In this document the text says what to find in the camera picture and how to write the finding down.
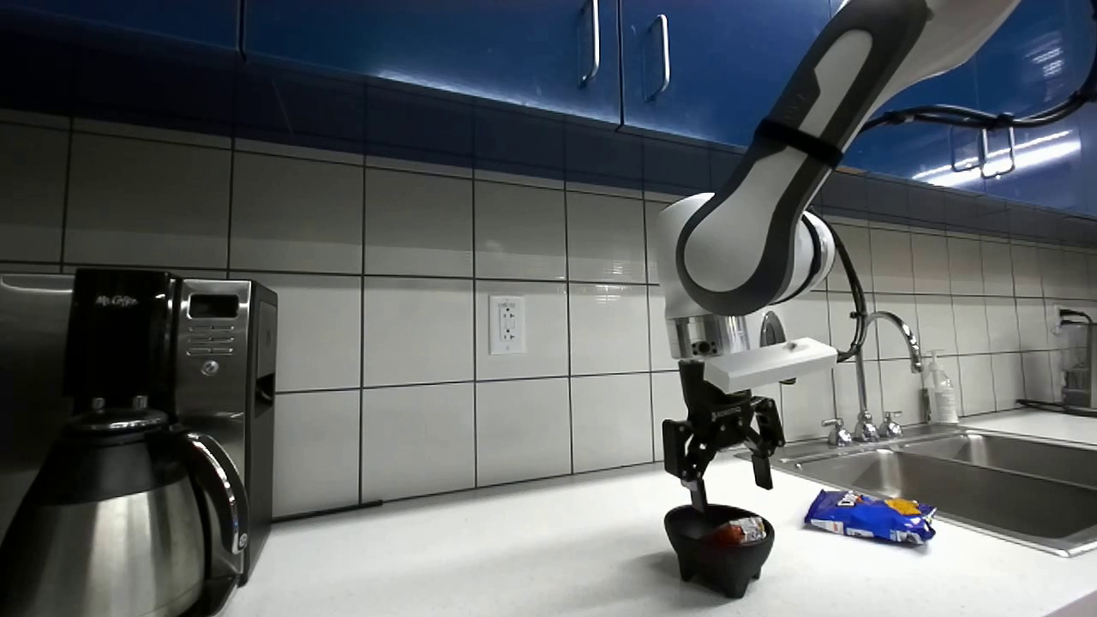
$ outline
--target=cable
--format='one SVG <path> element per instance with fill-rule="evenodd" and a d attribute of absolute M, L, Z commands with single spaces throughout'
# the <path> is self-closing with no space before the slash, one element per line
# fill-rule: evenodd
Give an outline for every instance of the cable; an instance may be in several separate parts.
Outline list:
<path fill-rule="evenodd" d="M 854 319 L 854 321 L 864 321 L 864 319 L 869 319 L 869 303 L 864 303 L 864 289 L 860 289 L 854 257 L 851 257 L 844 237 L 842 237 L 828 218 L 824 218 L 824 227 L 830 231 L 835 247 L 838 247 L 838 257 L 844 259 L 844 272 L 848 272 L 848 281 L 851 281 L 851 296 L 854 296 L 854 315 L 851 315 L 851 319 Z M 859 329 L 851 348 L 838 354 L 838 364 L 859 357 L 860 346 L 864 346 L 864 337 L 860 337 L 860 329 Z"/>
<path fill-rule="evenodd" d="M 875 119 L 869 119 L 860 128 L 860 135 L 886 128 L 886 123 L 947 123 L 947 128 L 972 128 L 972 130 L 1046 128 L 1046 123 L 1059 123 L 1062 117 L 1078 112 L 1092 99 L 1097 99 L 1097 56 L 1092 60 L 1092 76 L 1084 77 L 1084 87 L 1050 111 L 1016 117 L 1016 112 L 989 112 L 989 111 L 972 111 L 972 105 L 934 103 L 934 105 L 910 105 L 910 111 L 882 112 Z"/>

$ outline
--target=upper cabinet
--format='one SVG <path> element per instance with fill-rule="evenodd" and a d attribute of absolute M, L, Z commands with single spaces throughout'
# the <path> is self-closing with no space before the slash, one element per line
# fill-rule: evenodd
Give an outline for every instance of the upper cabinet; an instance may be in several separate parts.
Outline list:
<path fill-rule="evenodd" d="M 619 0 L 250 0 L 246 56 L 622 123 Z"/>
<path fill-rule="evenodd" d="M 626 128 L 744 148 L 842 0 L 626 0 Z"/>
<path fill-rule="evenodd" d="M 241 48 L 238 0 L 0 0 L 0 10 L 100 29 L 179 37 L 229 51 Z"/>

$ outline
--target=sink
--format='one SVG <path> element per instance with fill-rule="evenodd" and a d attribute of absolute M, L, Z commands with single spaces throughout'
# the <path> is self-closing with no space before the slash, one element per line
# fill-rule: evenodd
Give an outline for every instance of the sink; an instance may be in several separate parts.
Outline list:
<path fill-rule="evenodd" d="M 963 458 L 974 465 L 1016 469 L 1097 489 L 1097 449 L 1069 449 L 1053 442 L 972 432 L 963 437 L 914 442 L 910 451 Z"/>
<path fill-rule="evenodd" d="M 917 496 L 951 522 L 1042 550 L 1097 549 L 1097 451 L 1087 449 L 962 432 L 934 442 L 830 449 L 780 465 L 830 488 Z"/>

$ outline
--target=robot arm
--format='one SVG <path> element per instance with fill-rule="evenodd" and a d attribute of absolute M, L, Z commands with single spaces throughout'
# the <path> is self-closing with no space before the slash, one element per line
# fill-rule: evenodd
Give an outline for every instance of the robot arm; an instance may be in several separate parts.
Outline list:
<path fill-rule="evenodd" d="M 835 237 L 807 213 L 860 123 L 894 92 L 963 66 L 1020 0 L 848 0 L 824 26 L 791 82 L 759 123 L 744 161 L 722 193 L 669 207 L 656 231 L 672 354 L 684 369 L 685 422 L 666 424 L 666 465 L 704 505 L 704 469 L 717 449 L 747 442 L 759 483 L 782 445 L 771 402 L 747 386 L 838 364 L 838 348 L 795 338 L 750 348 L 750 313 L 812 289 L 835 259 Z"/>

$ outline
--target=snack bag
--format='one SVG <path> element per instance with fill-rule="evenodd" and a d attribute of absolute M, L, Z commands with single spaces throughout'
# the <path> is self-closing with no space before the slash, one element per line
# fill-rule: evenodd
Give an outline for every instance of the snack bag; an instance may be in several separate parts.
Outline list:
<path fill-rule="evenodd" d="M 807 525 L 830 536 L 871 538 L 888 545 L 927 545 L 934 531 L 935 508 L 920 499 L 886 499 L 859 489 L 819 489 Z"/>

